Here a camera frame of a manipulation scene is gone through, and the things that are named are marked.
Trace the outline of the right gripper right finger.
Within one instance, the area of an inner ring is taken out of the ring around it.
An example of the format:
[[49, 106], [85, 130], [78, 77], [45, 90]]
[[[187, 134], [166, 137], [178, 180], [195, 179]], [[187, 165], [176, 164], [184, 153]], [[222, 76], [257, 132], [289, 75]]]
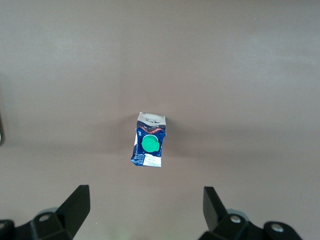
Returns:
[[203, 188], [203, 215], [208, 231], [201, 240], [300, 240], [301, 236], [288, 224], [268, 221], [262, 228], [254, 225], [239, 210], [225, 208], [212, 186]]

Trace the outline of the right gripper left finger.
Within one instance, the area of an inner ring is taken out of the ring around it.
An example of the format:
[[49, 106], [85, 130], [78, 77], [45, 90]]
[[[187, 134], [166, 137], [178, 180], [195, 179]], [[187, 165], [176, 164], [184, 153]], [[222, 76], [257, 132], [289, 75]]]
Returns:
[[58, 207], [43, 210], [29, 222], [15, 226], [0, 221], [2, 240], [72, 240], [90, 212], [90, 187], [79, 185]]

